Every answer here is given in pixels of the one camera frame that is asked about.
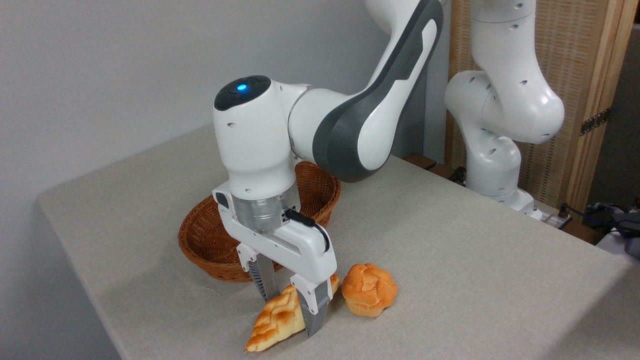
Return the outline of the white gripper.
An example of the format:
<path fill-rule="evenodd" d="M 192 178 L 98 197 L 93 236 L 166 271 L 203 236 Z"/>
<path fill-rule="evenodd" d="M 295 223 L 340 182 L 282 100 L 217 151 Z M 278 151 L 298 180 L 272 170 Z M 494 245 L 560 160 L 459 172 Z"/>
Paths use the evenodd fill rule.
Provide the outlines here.
<path fill-rule="evenodd" d="M 292 271 L 290 280 L 307 336 L 313 337 L 322 328 L 333 299 L 330 278 L 338 264 L 325 228 L 296 211 L 297 187 L 249 201 L 234 197 L 225 182 L 212 195 L 226 232 L 239 241 L 240 264 L 265 302 L 281 294 L 275 284 L 274 263 Z"/>

